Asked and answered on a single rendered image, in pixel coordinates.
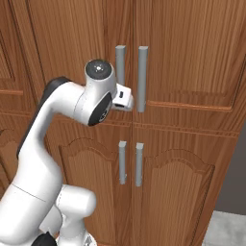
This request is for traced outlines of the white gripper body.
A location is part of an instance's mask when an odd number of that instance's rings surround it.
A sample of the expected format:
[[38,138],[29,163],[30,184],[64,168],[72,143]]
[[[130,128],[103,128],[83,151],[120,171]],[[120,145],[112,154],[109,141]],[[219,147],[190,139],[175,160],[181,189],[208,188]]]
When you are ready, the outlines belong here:
[[132,90],[129,87],[123,86],[121,91],[123,92],[121,104],[125,111],[131,111],[134,106],[134,96],[132,94]]

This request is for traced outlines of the tall wooden cabinet door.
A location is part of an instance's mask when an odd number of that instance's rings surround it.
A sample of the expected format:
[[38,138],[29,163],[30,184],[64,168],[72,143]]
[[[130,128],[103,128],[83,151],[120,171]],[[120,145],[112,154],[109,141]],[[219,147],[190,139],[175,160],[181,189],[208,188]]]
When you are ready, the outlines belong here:
[[135,0],[148,48],[138,124],[238,135],[246,117],[246,0]]
[[[48,101],[53,111],[86,124],[100,100],[110,97],[99,119],[124,119],[117,82],[115,47],[131,44],[131,0],[27,0],[42,74],[64,76]],[[130,87],[130,56],[125,53],[125,85]]]

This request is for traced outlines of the arched-panel wooden cabinet door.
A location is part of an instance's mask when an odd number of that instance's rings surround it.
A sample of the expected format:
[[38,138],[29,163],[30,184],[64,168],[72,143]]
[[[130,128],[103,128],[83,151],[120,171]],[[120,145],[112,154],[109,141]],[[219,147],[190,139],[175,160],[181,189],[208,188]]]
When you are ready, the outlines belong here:
[[131,183],[119,181],[118,144],[131,141],[131,125],[108,120],[88,127],[55,116],[46,141],[63,181],[96,194],[96,209],[85,224],[98,244],[130,246]]
[[142,185],[132,187],[133,246],[202,246],[238,134],[134,128]]

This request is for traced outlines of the wooden side cabinet run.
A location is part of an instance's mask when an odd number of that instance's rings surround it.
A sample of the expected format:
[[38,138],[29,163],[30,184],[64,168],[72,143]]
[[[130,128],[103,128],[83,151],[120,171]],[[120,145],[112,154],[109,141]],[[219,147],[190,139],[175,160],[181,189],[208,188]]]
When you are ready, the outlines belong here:
[[17,169],[16,149],[44,81],[25,0],[0,0],[0,196]]

